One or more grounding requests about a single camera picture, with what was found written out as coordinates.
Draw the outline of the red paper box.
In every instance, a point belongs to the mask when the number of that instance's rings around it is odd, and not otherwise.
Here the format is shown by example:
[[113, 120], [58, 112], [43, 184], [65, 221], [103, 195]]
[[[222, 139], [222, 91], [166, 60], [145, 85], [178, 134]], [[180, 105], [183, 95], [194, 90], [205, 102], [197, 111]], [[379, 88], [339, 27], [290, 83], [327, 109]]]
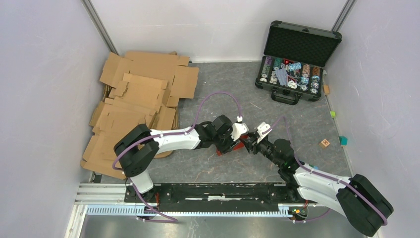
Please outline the red paper box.
[[235, 150], [238, 150], [240, 148], [243, 148], [245, 146], [244, 143], [243, 143], [243, 140], [247, 139], [247, 138], [248, 138], [248, 135], [241, 135], [241, 137], [239, 138], [237, 143], [233, 147], [231, 147], [230, 150], [227, 150], [225, 152], [221, 152], [220, 150], [217, 149], [216, 150], [217, 155], [221, 156], [221, 155], [226, 154], [228, 152], [235, 151]]

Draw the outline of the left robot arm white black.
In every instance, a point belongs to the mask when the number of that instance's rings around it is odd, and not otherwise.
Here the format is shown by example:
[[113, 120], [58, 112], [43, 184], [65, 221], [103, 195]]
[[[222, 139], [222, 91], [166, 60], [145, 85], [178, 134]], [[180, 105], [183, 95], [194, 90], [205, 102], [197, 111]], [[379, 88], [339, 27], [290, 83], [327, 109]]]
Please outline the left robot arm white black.
[[237, 122], [232, 122], [221, 115], [213, 121], [176, 130], [155, 130], [139, 124], [115, 144], [113, 150], [117, 158], [112, 165], [120, 164], [137, 196], [144, 202], [150, 202], [156, 195], [156, 189], [147, 169], [157, 154], [209, 148], [212, 145], [221, 154], [230, 152], [249, 130], [241, 117], [237, 119]]

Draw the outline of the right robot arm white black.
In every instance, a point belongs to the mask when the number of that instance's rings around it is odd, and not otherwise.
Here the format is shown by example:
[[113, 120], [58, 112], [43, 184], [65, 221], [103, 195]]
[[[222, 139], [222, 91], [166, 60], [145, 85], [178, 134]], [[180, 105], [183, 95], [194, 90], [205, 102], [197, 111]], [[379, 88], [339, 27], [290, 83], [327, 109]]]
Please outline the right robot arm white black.
[[323, 205], [368, 237], [388, 224], [394, 208], [365, 176], [343, 177], [318, 170], [298, 160], [286, 139], [270, 142], [255, 132], [241, 141], [249, 153], [262, 154], [278, 166], [278, 173], [289, 185], [286, 196], [290, 201], [303, 199]]

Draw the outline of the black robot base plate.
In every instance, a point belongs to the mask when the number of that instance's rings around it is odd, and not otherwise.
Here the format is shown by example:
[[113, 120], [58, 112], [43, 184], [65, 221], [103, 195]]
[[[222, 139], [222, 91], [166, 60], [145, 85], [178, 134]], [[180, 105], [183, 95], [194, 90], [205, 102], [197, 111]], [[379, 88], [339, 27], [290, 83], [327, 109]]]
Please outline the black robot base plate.
[[160, 212], [271, 212], [278, 204], [306, 204], [284, 183], [160, 183], [142, 194]]

